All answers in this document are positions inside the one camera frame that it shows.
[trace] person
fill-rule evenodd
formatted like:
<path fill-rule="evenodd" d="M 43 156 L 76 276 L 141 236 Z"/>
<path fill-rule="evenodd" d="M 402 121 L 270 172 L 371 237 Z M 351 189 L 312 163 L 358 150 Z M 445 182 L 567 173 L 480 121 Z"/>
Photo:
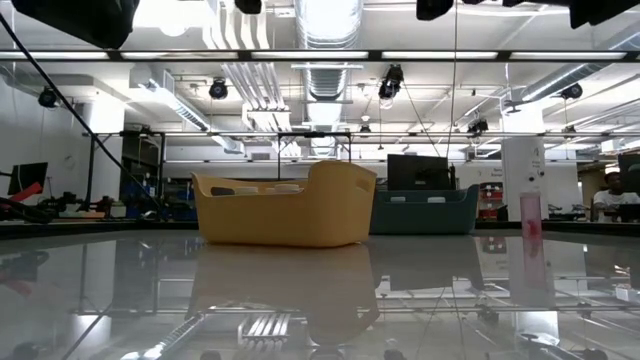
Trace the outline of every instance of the person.
<path fill-rule="evenodd" d="M 593 196 L 593 208 L 602 213 L 605 211 L 616 211 L 622 204 L 640 204 L 640 196 L 634 192 L 624 192 L 620 173 L 612 172 L 604 176 L 609 190 L 598 191 Z"/>

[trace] yellow basket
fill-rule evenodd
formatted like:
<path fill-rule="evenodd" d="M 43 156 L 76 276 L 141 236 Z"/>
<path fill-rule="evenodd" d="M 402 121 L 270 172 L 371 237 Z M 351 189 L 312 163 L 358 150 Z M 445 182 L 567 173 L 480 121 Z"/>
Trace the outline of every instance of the yellow basket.
<path fill-rule="evenodd" d="M 192 174 L 200 233 L 209 243 L 335 247 L 369 237 L 376 174 L 322 161 L 308 181 L 245 182 Z M 296 194 L 267 194 L 297 184 Z M 256 187 L 257 195 L 213 196 L 213 188 Z"/>

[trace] black monitor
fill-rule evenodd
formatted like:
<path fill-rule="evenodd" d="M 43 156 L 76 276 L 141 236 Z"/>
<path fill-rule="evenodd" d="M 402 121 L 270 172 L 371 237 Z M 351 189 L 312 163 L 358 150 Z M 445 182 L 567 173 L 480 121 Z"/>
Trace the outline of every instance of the black monitor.
<path fill-rule="evenodd" d="M 15 195 L 29 186 L 38 183 L 44 188 L 48 163 L 14 165 L 9 183 L 8 195 Z"/>
<path fill-rule="evenodd" d="M 389 190 L 451 190 L 447 158 L 387 155 Z"/>
<path fill-rule="evenodd" d="M 624 191 L 640 194 L 640 155 L 620 155 L 618 164 Z"/>

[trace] white column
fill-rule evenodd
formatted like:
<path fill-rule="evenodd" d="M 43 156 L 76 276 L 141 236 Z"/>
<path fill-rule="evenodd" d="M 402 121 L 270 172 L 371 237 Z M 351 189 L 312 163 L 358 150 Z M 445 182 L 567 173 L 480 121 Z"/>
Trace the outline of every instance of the white column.
<path fill-rule="evenodd" d="M 113 98 L 105 97 L 84 104 L 82 115 L 96 133 L 120 132 L 124 129 L 124 103 Z M 120 161 L 122 138 L 111 137 L 105 142 L 105 146 Z M 120 168 L 100 148 L 95 150 L 93 161 L 91 201 L 98 201 L 105 195 L 117 200 L 120 194 Z"/>
<path fill-rule="evenodd" d="M 542 109 L 533 103 L 520 106 L 518 110 L 518 113 L 503 113 L 503 131 L 531 132 L 532 136 L 502 141 L 504 196 L 508 205 L 509 221 L 520 221 L 520 194 L 531 191 L 540 193 L 542 218 L 548 219 L 545 148 L 543 139 L 534 135 L 544 132 Z"/>

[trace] teal basket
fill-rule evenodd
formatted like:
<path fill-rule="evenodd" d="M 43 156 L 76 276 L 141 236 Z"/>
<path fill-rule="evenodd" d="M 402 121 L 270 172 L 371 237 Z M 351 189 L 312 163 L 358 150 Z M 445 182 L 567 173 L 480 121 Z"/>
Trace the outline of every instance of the teal basket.
<path fill-rule="evenodd" d="M 469 234 L 476 226 L 478 192 L 466 190 L 377 191 L 371 215 L 371 234 L 429 235 Z M 405 202 L 391 202 L 404 197 Z M 431 197 L 444 197 L 445 203 L 428 203 Z"/>

